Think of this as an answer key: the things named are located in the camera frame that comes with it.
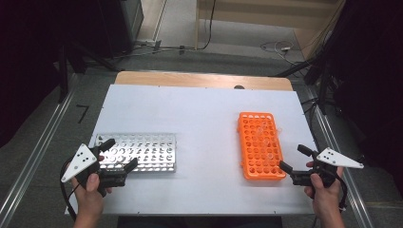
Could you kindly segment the orange plastic test tube rack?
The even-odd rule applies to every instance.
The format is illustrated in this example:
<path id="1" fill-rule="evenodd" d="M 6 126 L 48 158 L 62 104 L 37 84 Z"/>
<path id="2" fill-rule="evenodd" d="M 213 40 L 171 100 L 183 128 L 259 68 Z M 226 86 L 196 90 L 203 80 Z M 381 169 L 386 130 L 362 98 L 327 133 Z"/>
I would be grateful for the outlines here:
<path id="1" fill-rule="evenodd" d="M 263 136 L 257 135 L 257 128 L 265 126 Z M 238 118 L 240 138 L 240 165 L 243 176 L 251 181 L 280 181 L 286 177 L 279 168 L 283 160 L 276 131 L 276 123 L 271 113 L 241 112 Z M 267 153 L 273 153 L 273 160 L 267 159 Z"/>

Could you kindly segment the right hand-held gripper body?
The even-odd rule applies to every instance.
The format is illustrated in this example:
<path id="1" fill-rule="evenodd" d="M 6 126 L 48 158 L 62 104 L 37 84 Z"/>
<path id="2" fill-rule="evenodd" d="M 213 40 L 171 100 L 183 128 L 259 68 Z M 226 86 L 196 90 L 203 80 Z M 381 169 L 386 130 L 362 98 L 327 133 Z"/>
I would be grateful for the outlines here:
<path id="1" fill-rule="evenodd" d="M 310 176 L 317 173 L 325 187 L 330 187 L 336 180 L 338 167 L 362 169 L 364 164 L 350 159 L 331 148 L 325 148 L 322 152 L 314 151 L 313 167 L 308 171 L 296 171 L 290 175 L 293 185 L 311 186 Z"/>

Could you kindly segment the wooden table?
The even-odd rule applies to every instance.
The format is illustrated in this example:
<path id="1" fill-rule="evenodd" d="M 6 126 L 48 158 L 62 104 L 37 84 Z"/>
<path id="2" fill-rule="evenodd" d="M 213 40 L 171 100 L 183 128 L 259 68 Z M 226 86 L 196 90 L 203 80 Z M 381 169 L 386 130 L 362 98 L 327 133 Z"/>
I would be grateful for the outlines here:
<path id="1" fill-rule="evenodd" d="M 208 88 L 234 88 L 241 85 L 245 89 L 254 90 L 293 90 L 291 82 L 286 78 L 163 71 L 122 71 L 117 74 L 115 84 Z"/>

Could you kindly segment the black metal stand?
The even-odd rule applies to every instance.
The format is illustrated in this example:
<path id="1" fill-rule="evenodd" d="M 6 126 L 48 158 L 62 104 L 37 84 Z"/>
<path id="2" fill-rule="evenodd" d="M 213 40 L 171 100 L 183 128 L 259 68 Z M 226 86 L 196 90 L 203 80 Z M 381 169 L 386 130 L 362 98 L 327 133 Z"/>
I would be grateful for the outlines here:
<path id="1" fill-rule="evenodd" d="M 58 67 L 59 67 L 59 78 L 60 78 L 60 96 L 59 102 L 61 103 L 65 97 L 68 95 L 68 81 L 67 81 L 67 63 L 70 63 L 73 66 L 75 72 L 85 73 L 86 72 L 86 63 L 83 60 L 83 57 L 87 56 L 90 59 L 94 60 L 101 66 L 114 71 L 120 72 L 123 71 L 122 68 L 118 68 L 112 65 L 110 62 L 105 60 L 104 58 L 98 56 L 93 53 L 89 49 L 85 48 L 81 44 L 75 41 L 65 41 L 59 49 L 58 52 Z"/>

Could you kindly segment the black curtain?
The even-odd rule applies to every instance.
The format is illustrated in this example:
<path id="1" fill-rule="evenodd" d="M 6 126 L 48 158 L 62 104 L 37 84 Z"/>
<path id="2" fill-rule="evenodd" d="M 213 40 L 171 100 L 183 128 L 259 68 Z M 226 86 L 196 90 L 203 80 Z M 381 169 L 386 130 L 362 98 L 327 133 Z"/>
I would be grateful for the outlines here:
<path id="1" fill-rule="evenodd" d="M 403 0 L 347 0 L 332 38 L 336 103 L 403 196 Z"/>
<path id="2" fill-rule="evenodd" d="M 117 0 L 0 0 L 0 148 L 60 84 L 58 52 L 75 41 L 102 57 L 103 9 Z"/>

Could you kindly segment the grey cabinet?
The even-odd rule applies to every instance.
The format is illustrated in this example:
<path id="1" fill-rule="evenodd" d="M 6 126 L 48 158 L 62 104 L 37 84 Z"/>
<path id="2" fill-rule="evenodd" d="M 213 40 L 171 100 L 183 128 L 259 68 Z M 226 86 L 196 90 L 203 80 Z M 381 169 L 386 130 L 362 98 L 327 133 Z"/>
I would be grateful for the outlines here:
<path id="1" fill-rule="evenodd" d="M 121 0 L 129 39 L 134 44 L 138 38 L 140 28 L 144 20 L 141 0 Z"/>

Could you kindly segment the metal floor rail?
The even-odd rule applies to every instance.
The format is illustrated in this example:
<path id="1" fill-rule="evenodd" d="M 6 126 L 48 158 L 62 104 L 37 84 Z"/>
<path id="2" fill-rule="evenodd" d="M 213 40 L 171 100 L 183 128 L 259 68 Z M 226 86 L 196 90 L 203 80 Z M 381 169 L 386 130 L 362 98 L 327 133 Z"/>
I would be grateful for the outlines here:
<path id="1" fill-rule="evenodd" d="M 338 152 L 342 152 L 336 139 L 336 133 L 329 122 L 329 114 L 322 114 L 318 104 L 308 112 L 309 126 L 314 135 L 314 141 L 317 149 L 331 147 Z M 374 228 L 374 223 L 365 205 L 365 202 L 359 193 L 358 186 L 354 180 L 351 168 L 344 169 L 343 179 L 348 188 L 348 212 L 355 215 L 355 221 L 359 228 Z"/>
<path id="2" fill-rule="evenodd" d="M 41 137 L 32 149 L 31 154 L 22 171 L 19 173 L 16 181 L 11 186 L 7 193 L 5 200 L 2 202 L 0 208 L 0 228 L 7 228 L 12 216 L 17 209 L 21 199 L 25 195 L 29 184 L 41 162 L 45 156 L 48 145 L 51 142 L 53 135 L 55 134 L 60 122 L 62 121 L 67 108 L 71 102 L 72 97 L 75 94 L 76 87 L 81 81 L 81 75 L 73 73 L 68 80 L 67 85 L 70 91 L 62 102 L 56 105 Z"/>

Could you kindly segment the person's dark clothing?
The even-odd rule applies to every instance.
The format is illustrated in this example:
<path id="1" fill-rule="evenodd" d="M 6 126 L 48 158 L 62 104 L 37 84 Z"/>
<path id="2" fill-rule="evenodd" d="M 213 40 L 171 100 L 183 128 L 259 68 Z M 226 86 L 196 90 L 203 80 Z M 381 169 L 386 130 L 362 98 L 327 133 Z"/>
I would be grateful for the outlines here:
<path id="1" fill-rule="evenodd" d="M 119 217 L 118 228 L 283 228 L 281 217 Z"/>

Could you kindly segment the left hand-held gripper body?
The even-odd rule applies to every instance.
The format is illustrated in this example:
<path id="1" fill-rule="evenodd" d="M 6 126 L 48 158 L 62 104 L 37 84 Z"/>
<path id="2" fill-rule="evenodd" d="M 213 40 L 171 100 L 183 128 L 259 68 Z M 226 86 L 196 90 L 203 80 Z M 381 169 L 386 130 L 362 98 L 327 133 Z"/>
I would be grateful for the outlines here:
<path id="1" fill-rule="evenodd" d="M 125 186 L 127 173 L 124 167 L 121 168 L 102 168 L 99 161 L 100 153 L 98 146 L 89 148 L 81 144 L 76 153 L 68 162 L 68 168 L 62 169 L 63 176 L 61 183 L 75 178 L 84 188 L 86 188 L 87 179 L 91 174 L 97 174 L 100 179 L 98 192 L 104 197 L 106 189 L 109 187 Z"/>

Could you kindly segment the metal test tube rack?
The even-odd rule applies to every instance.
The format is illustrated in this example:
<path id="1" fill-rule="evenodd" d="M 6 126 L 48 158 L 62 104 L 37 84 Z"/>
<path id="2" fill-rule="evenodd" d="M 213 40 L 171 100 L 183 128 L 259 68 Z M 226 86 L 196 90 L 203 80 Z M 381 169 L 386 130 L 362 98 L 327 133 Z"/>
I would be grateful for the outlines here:
<path id="1" fill-rule="evenodd" d="M 115 144 L 101 152 L 102 168 L 122 168 L 136 159 L 134 172 L 176 171 L 176 136 L 172 133 L 100 133 L 94 144 L 99 146 L 109 139 Z"/>

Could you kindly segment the person's right hand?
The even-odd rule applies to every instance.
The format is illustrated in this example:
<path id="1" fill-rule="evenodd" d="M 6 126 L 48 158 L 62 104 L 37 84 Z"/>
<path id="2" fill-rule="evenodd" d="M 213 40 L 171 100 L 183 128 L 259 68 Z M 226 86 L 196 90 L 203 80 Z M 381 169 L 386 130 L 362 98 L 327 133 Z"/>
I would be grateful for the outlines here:
<path id="1" fill-rule="evenodd" d="M 330 187 L 323 185 L 321 177 L 314 173 L 310 176 L 311 186 L 304 187 L 304 193 L 313 200 L 315 214 L 320 219 L 339 216 L 339 193 L 341 183 L 336 180 Z"/>

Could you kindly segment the person's left hand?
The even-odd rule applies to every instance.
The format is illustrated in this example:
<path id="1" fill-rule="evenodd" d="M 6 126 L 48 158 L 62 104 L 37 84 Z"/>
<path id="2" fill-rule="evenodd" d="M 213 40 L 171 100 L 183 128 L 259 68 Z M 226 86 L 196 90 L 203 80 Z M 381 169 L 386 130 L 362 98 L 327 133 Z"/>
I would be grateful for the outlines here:
<path id="1" fill-rule="evenodd" d="M 75 196 L 78 203 L 77 218 L 100 219 L 104 210 L 104 200 L 98 192 L 100 179 L 97 174 L 91 174 L 83 188 L 79 182 L 73 178 L 72 186 L 75 188 Z"/>

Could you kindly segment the white board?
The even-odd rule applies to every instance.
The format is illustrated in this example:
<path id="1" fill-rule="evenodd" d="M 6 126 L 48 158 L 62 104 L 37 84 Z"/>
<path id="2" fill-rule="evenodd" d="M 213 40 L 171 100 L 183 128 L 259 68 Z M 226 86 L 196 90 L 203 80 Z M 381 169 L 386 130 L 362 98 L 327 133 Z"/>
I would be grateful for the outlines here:
<path id="1" fill-rule="evenodd" d="M 299 144 L 314 147 L 294 91 L 111 85 L 100 133 L 168 132 L 176 136 L 176 171 L 132 173 L 105 198 L 110 215 L 240 216 L 312 213 L 291 179 L 247 180 L 237 132 L 242 111 L 273 114 L 285 162 L 304 169 Z"/>

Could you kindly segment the light wooden shelf frame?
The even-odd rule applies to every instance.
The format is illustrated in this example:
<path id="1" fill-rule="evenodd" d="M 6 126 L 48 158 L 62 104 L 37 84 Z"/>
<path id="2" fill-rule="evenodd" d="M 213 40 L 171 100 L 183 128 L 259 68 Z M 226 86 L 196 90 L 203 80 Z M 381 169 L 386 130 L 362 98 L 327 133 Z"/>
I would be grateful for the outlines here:
<path id="1" fill-rule="evenodd" d="M 292 28 L 305 58 L 314 56 L 346 0 L 196 0 L 195 47 L 201 19 Z"/>

